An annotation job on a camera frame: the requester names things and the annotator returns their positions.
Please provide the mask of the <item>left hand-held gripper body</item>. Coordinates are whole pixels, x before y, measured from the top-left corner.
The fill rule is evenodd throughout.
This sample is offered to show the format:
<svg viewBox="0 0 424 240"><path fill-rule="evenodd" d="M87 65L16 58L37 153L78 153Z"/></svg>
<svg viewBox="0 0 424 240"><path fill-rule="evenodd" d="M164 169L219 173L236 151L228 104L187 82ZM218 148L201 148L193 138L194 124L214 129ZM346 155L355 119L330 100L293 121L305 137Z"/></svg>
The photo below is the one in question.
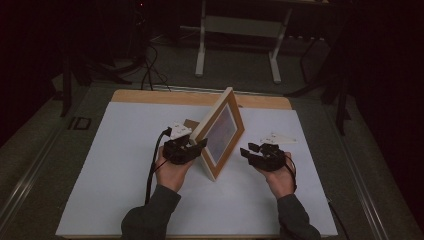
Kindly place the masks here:
<svg viewBox="0 0 424 240"><path fill-rule="evenodd" d="M189 146L191 133L191 128L174 122L168 134L169 140L163 146L163 157L175 165L184 165L194 160L195 149Z"/></svg>

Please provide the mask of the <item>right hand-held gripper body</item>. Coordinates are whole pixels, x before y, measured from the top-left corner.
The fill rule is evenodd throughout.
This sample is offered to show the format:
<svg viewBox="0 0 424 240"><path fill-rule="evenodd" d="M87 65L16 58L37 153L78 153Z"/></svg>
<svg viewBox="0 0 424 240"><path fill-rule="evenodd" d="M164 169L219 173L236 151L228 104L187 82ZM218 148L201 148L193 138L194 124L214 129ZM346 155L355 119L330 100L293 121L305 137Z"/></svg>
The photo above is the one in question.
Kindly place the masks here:
<svg viewBox="0 0 424 240"><path fill-rule="evenodd" d="M286 165L285 151L281 150L281 144L296 143L297 140L277 133L270 133L260 140L262 151L260 156L259 168L261 170L272 172Z"/></svg>

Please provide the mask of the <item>wooden picture frame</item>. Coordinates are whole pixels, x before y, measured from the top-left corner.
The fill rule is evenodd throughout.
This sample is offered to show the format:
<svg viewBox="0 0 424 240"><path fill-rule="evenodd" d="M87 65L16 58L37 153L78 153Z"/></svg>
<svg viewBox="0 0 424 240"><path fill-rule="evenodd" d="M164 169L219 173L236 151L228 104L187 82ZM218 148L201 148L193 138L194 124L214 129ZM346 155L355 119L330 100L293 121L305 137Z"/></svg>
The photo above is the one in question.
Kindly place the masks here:
<svg viewBox="0 0 424 240"><path fill-rule="evenodd" d="M216 181L244 132L244 124L232 87L227 87L190 135L190 143L199 145L201 163L211 181Z"/></svg>

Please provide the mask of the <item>person's right hand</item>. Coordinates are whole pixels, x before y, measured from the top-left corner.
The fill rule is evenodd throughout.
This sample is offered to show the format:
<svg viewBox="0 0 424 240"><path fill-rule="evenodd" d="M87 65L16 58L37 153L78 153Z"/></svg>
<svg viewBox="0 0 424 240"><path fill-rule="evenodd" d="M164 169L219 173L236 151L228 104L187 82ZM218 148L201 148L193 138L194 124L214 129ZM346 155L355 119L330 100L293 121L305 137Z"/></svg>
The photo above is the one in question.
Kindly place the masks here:
<svg viewBox="0 0 424 240"><path fill-rule="evenodd" d="M276 171L267 172L258 169L266 179L266 182L276 199L293 194L296 189L296 167L292 161L291 154L285 153L286 165Z"/></svg>

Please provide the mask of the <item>person's left hand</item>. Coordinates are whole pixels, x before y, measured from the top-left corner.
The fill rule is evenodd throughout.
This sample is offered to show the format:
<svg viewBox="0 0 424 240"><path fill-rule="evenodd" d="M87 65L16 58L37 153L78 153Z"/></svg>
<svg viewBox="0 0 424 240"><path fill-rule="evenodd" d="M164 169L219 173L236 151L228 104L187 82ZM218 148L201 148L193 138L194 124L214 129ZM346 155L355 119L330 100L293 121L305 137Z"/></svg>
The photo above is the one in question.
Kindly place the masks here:
<svg viewBox="0 0 424 240"><path fill-rule="evenodd" d="M169 162L162 152L163 148L160 147L154 167L157 183L174 192L178 192L183 186L185 176L194 161L189 161L183 165L175 165Z"/></svg>

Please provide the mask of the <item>black stand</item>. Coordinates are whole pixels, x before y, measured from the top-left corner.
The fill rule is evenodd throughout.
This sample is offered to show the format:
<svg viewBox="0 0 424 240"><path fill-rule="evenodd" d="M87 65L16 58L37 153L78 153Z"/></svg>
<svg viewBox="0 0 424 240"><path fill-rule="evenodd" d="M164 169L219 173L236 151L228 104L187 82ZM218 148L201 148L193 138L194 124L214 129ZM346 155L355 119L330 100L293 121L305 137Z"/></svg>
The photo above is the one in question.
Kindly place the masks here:
<svg viewBox="0 0 424 240"><path fill-rule="evenodd" d="M299 90L286 93L286 97L299 97L307 92L324 87L320 100L323 104L332 104L338 99L336 111L336 127L339 133L344 136L344 120L350 116L346 110L347 92L349 85L349 75L346 60L343 56L343 49L337 44L338 36L335 33L325 33L323 41L329 47L327 56L318 72L311 78L307 85Z"/></svg>
<svg viewBox="0 0 424 240"><path fill-rule="evenodd" d="M104 76L107 80L118 84L129 84L129 81L119 77L119 74L129 72L136 68L135 62L118 68L109 69L90 59L86 54L78 50L67 50L62 54L62 90L58 92L58 97L62 101L61 117L65 117L72 106L72 77L83 86L89 86L92 82L89 71L94 71Z"/></svg>

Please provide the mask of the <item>metal floor rail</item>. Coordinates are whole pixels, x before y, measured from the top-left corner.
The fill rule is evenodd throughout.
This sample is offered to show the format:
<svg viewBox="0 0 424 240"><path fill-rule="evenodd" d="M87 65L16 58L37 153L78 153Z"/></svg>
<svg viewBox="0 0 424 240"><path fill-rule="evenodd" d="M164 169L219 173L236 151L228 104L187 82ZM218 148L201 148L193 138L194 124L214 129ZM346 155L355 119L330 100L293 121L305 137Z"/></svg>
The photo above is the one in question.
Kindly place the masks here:
<svg viewBox="0 0 424 240"><path fill-rule="evenodd" d="M37 152L37 155L32 160L30 167L20 178L17 185L14 187L12 194L8 197L6 203L0 209L0 222L5 223L11 220L20 206L23 204L36 179L38 178L41 168L47 163L46 158L54 146L57 138L65 129L66 127L64 125L59 125L49 133L41 149Z"/></svg>
<svg viewBox="0 0 424 240"><path fill-rule="evenodd" d="M353 151L348 146L346 138L341 135L336 126L336 123L333 121L332 110L329 107L325 107L324 111L328 120L330 121L333 131L337 135L337 138L343 147L343 152L347 160L349 171L353 180L353 185L355 187L355 191L357 192L357 196L361 203L363 212L373 233L374 240L389 240L387 232L382 224L381 218L375 206L374 200L372 199L370 192L365 184L364 176L356 163Z"/></svg>

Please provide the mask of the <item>black floor bracket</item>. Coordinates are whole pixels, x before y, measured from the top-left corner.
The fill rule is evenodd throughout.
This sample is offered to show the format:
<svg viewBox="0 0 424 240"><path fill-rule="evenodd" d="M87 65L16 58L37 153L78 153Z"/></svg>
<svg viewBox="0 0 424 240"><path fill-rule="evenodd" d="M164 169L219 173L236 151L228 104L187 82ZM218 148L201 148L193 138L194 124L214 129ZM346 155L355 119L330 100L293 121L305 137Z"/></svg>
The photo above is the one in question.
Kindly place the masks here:
<svg viewBox="0 0 424 240"><path fill-rule="evenodd" d="M88 130L91 126L92 119L86 117L73 117L69 123L68 130Z"/></svg>

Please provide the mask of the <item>white metal desk frame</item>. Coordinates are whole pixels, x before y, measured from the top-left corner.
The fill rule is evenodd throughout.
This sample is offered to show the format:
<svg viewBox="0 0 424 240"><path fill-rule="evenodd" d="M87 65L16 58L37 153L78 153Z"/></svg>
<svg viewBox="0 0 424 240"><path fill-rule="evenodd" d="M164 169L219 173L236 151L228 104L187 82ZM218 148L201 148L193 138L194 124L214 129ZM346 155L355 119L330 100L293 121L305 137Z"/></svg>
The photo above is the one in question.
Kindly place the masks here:
<svg viewBox="0 0 424 240"><path fill-rule="evenodd" d="M202 77L205 63L205 36L207 32L235 34L255 37L274 38L276 40L275 47L268 53L270 69L275 84L282 82L277 57L281 44L285 37L289 20L293 9L288 8L285 11L284 18L281 22L253 20L234 17L224 17L208 15L206 13L207 0L201 1L201 17L200 17L200 41L195 67L195 76Z"/></svg>

